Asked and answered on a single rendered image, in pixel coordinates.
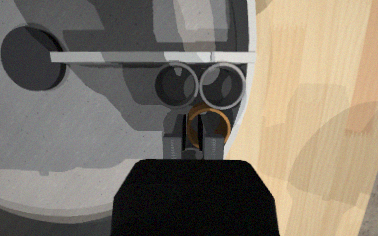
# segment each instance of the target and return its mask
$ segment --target gray cup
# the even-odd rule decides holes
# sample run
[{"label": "gray cup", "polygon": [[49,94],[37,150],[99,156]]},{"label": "gray cup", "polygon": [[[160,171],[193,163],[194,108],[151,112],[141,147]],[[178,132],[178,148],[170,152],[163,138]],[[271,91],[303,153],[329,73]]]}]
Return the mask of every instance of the gray cup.
[{"label": "gray cup", "polygon": [[210,107],[226,110],[236,106],[246,91],[246,78],[236,65],[217,63],[201,76],[200,94]]},{"label": "gray cup", "polygon": [[172,62],[160,68],[155,82],[156,94],[169,108],[182,108],[198,95],[199,81],[186,64]]}]

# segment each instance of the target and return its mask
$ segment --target black disc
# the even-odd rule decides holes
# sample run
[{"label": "black disc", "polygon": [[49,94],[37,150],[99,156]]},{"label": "black disc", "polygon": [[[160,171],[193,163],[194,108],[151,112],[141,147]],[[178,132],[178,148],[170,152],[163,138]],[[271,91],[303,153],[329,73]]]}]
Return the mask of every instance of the black disc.
[{"label": "black disc", "polygon": [[24,89],[40,91],[57,86],[66,73],[66,64],[51,62],[51,51],[62,51],[54,36],[22,26],[6,35],[0,55],[13,82]]}]

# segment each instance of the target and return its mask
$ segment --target orange ring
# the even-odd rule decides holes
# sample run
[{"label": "orange ring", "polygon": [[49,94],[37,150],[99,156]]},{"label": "orange ring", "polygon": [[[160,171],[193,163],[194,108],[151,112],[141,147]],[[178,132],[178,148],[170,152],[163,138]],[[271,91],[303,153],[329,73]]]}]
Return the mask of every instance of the orange ring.
[{"label": "orange ring", "polygon": [[221,134],[224,136],[224,143],[227,142],[231,134],[231,123],[228,117],[220,110],[208,106],[205,102],[201,102],[193,106],[188,113],[188,121],[186,123],[186,133],[189,138],[189,141],[199,148],[198,133],[191,127],[193,119],[201,113],[204,112],[214,112],[221,116],[221,121],[219,122],[218,128],[215,130],[216,134]]}]

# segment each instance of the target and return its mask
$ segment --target wood grain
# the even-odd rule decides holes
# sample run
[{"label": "wood grain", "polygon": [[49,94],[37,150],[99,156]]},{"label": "wood grain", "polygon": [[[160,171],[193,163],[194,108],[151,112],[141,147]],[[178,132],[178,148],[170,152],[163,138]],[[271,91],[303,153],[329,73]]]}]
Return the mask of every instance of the wood grain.
[{"label": "wood grain", "polygon": [[378,170],[378,0],[256,0],[257,62],[226,159],[250,162],[281,235],[358,235]]}]

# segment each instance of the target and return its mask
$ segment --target gray ring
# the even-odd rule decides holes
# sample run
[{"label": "gray ring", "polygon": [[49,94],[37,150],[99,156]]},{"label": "gray ring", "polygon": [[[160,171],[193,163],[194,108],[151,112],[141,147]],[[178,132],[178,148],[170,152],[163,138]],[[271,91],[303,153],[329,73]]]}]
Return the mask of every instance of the gray ring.
[{"label": "gray ring", "polygon": [[174,105],[170,105],[170,104],[166,103],[165,101],[163,101],[163,100],[161,99],[161,97],[159,96],[159,94],[157,93],[157,90],[156,90],[156,89],[155,89],[155,90],[156,90],[155,92],[156,92],[157,97],[160,99],[160,101],[161,101],[165,106],[167,106],[167,107],[169,107],[169,108],[182,108],[182,107],[185,107],[185,106],[189,105],[190,103],[192,103],[192,102],[195,100],[195,98],[198,96],[198,91],[199,91],[199,80],[198,80],[198,76],[196,75],[195,71],[194,71],[192,68],[190,68],[190,66],[188,66],[188,65],[186,65],[186,64],[184,64],[184,63],[182,63],[182,62],[177,62],[177,61],[176,61],[176,62],[169,62],[169,63],[163,65],[162,67],[160,67],[160,69],[159,69],[159,73],[157,74],[157,77],[156,77],[156,80],[155,80],[155,84],[157,84],[157,80],[158,80],[158,76],[159,76],[160,72],[161,72],[163,69],[165,69],[165,68],[167,68],[167,67],[172,67],[172,66],[179,66],[179,67],[182,67],[182,68],[188,70],[189,73],[193,76],[193,80],[194,80],[194,82],[195,82],[195,88],[194,88],[193,96],[192,96],[187,102],[185,102],[184,104],[179,105],[179,106],[174,106]]},{"label": "gray ring", "polygon": [[[217,67],[226,67],[226,68],[230,68],[232,70],[234,70],[235,72],[237,72],[237,74],[240,76],[240,80],[243,84],[243,87],[242,87],[242,90],[241,90],[241,93],[239,95],[239,97],[237,98],[237,100],[233,103],[231,103],[230,105],[228,106],[217,106],[217,105],[214,105],[212,104],[210,101],[208,101],[208,99],[205,97],[205,94],[203,92],[203,89],[202,89],[202,84],[204,83],[205,81],[205,77],[206,75],[211,72],[212,70],[214,70],[215,68]],[[230,63],[227,63],[227,62],[220,62],[220,63],[216,63],[212,66],[210,66],[207,70],[204,71],[204,73],[202,74],[201,76],[201,80],[199,82],[200,84],[200,89],[199,89],[199,93],[201,94],[201,97],[202,97],[202,100],[210,107],[212,108],[215,108],[215,109],[218,109],[218,110],[226,110],[226,109],[230,109],[230,108],[233,108],[234,106],[236,106],[240,101],[241,99],[243,98],[244,96],[244,93],[246,92],[246,77],[244,76],[243,72],[241,71],[240,68],[238,68],[236,65],[234,64],[230,64]]]}]

